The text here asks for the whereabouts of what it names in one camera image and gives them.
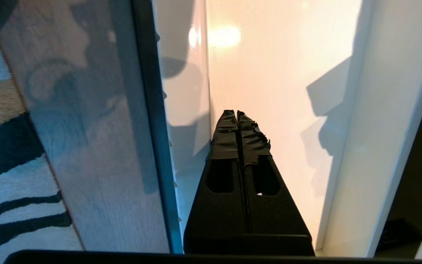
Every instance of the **dark object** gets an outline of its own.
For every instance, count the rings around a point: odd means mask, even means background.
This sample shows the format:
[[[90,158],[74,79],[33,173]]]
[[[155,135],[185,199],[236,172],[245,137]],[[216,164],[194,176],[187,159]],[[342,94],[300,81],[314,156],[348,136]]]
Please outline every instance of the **dark object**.
[[[421,239],[419,230],[405,219],[389,220],[385,223],[377,251],[400,247]]]
[[[312,238],[256,122],[225,110],[184,234],[189,254],[314,256]]]
[[[420,264],[422,260],[394,260],[378,258],[318,258],[318,257],[259,257],[259,256],[198,256],[183,254],[135,254],[80,251],[25,250],[11,254],[5,264]]]

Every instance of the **wooden surface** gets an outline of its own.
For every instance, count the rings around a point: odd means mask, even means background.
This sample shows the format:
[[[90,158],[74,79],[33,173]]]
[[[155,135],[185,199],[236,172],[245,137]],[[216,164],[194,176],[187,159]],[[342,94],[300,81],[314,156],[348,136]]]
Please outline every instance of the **wooden surface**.
[[[169,252],[129,1],[0,0],[0,43],[85,248]]]

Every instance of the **rectangular hole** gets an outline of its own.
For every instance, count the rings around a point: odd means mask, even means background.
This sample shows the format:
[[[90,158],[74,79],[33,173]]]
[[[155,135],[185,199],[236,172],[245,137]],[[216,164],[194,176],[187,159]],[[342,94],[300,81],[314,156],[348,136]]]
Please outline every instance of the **rectangular hole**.
[[[234,191],[234,174],[237,173],[237,160],[209,160],[206,187],[214,193],[231,193]]]
[[[281,189],[276,171],[269,156],[258,157],[258,165],[252,165],[253,187],[257,195],[276,195]]]

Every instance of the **rug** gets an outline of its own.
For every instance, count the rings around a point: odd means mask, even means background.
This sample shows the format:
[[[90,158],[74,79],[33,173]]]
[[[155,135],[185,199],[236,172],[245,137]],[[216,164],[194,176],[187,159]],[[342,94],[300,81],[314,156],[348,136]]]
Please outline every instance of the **rug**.
[[[0,264],[23,249],[82,245],[0,51]]]

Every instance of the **white wall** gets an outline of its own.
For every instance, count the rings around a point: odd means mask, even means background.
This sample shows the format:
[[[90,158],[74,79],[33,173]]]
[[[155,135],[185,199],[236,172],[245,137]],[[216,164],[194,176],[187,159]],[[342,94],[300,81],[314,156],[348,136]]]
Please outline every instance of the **white wall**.
[[[422,1],[376,1],[325,256],[373,256],[421,116]]]
[[[211,138],[205,5],[154,0],[153,6],[183,235]]]
[[[206,3],[211,128],[225,109],[258,122],[319,248],[362,59],[352,62],[361,1]]]

